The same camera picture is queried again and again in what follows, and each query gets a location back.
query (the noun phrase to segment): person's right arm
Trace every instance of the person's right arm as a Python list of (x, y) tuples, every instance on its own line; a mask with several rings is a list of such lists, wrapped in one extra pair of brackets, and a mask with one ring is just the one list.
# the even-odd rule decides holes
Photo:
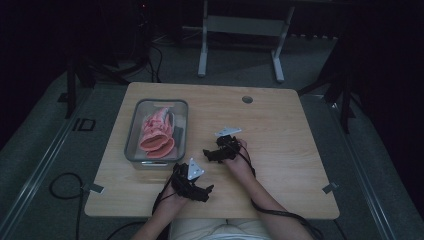
[[(248, 154), (245, 150), (247, 143), (243, 140), (239, 140), (239, 142), (242, 146), (240, 154), (248, 158)], [(227, 165), (234, 177), (243, 186), (256, 205), (266, 210), (287, 212), (287, 210), (256, 180), (249, 165), (241, 156), (237, 156), (234, 160), (226, 159), (223, 162)], [(312, 239), (309, 232), (294, 218), (276, 216), (259, 211), (257, 211), (257, 213), (272, 239)]]

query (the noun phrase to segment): black hand-mounted device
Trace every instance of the black hand-mounted device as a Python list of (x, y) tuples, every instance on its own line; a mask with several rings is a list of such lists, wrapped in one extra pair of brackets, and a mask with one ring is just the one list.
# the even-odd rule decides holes
[(240, 151), (240, 144), (236, 137), (231, 135), (221, 136), (216, 140), (219, 150), (209, 151), (203, 149), (203, 154), (209, 161), (218, 161), (222, 163), (224, 159), (234, 159)]
[(210, 185), (206, 189), (197, 187), (194, 183), (200, 175), (204, 173), (192, 159), (190, 165), (186, 163), (174, 165), (174, 174), (172, 174), (171, 186), (175, 192), (182, 197), (195, 201), (206, 202), (209, 199), (209, 193), (212, 192), (214, 185)]

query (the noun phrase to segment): person's right hand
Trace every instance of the person's right hand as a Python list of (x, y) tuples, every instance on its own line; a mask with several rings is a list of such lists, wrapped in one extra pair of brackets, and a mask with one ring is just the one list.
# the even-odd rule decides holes
[[(238, 139), (238, 142), (240, 144), (240, 151), (239, 153), (243, 155), (248, 161), (249, 154), (247, 153), (247, 143), (243, 139)], [(240, 154), (237, 154), (237, 156), (234, 159), (224, 159), (222, 162), (227, 165), (228, 169), (231, 171), (231, 173), (237, 178), (237, 180), (240, 181), (240, 183), (245, 183), (246, 181), (254, 179), (255, 176), (252, 173), (252, 170), (250, 169), (249, 164), (243, 159)]]

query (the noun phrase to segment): gray carpet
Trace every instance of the gray carpet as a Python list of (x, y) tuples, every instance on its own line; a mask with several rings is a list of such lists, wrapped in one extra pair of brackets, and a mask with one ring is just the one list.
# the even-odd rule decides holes
[[(235, 44), (229, 44), (225, 40), (228, 37), (212, 36), (205, 78), (197, 77), (200, 55), (198, 35), (186, 39), (181, 46), (173, 45), (167, 38), (155, 41), (155, 46), (163, 55), (159, 72), (161, 80), (164, 83), (298, 90), (315, 81), (335, 43), (325, 39), (307, 41), (303, 38), (289, 38), (282, 53), (286, 82), (280, 84), (274, 80), (268, 51), (272, 45), (267, 43), (268, 39), (254, 39), (253, 45), (257, 47), (247, 49), (238, 44), (237, 38), (232, 38)], [(160, 59), (159, 52), (152, 49), (151, 57), (156, 68)], [(129, 81), (149, 82), (150, 71), (146, 68), (126, 77)], [(43, 159), (56, 133), (64, 125), (74, 126), (77, 118), (95, 119), (96, 126), (92, 132), (72, 129), (67, 131), (60, 150), (54, 154), (51, 166), (46, 171), (45, 179), (28, 208), (25, 208), (22, 218), (17, 219), (17, 224), (11, 229), (10, 239), (75, 238), (78, 200), (53, 198), (48, 186), (55, 177), (64, 172), (77, 173), (85, 183), (94, 180), (126, 87), (100, 80), (92, 90), (78, 89), (80, 98), (87, 96), (87, 99), (79, 104), (80, 108), (70, 120), (63, 118), (66, 112), (65, 104), (56, 101), (65, 90), (63, 75), (50, 86), (28, 119), (0, 153), (2, 221), (6, 219), (6, 214), (13, 207), (28, 177)], [(334, 194), (341, 214), (336, 221), (314, 220), (312, 223), (322, 230), (326, 239), (343, 239), (343, 234), (347, 239), (422, 239), (422, 220), (408, 198), (369, 119), (359, 108), (352, 105), (357, 117), (349, 120), (351, 134), (346, 136), (338, 125), (338, 112), (319, 97), (324, 91), (325, 87), (302, 96), (301, 102), (329, 180), (339, 185)], [(367, 189), (364, 189), (361, 183), (361, 175), (355, 170), (358, 168), (355, 159), (360, 161), (373, 193), (377, 196), (380, 204), (378, 206), (386, 214), (391, 231), (388, 236), (379, 230), (379, 224), (373, 216), (374, 205), (367, 197)], [(66, 195), (77, 194), (78, 182), (65, 177), (57, 184), (57, 191)], [(124, 224), (142, 220), (144, 219), (92, 218), (83, 213), (80, 237), (106, 239)], [(138, 226), (125, 228), (112, 239), (128, 239)]]

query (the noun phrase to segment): light-colored pants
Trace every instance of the light-colored pants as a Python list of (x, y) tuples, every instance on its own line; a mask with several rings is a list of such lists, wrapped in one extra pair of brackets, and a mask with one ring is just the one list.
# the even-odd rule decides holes
[(171, 224), (169, 239), (194, 240), (220, 233), (271, 238), (257, 219), (175, 219)]

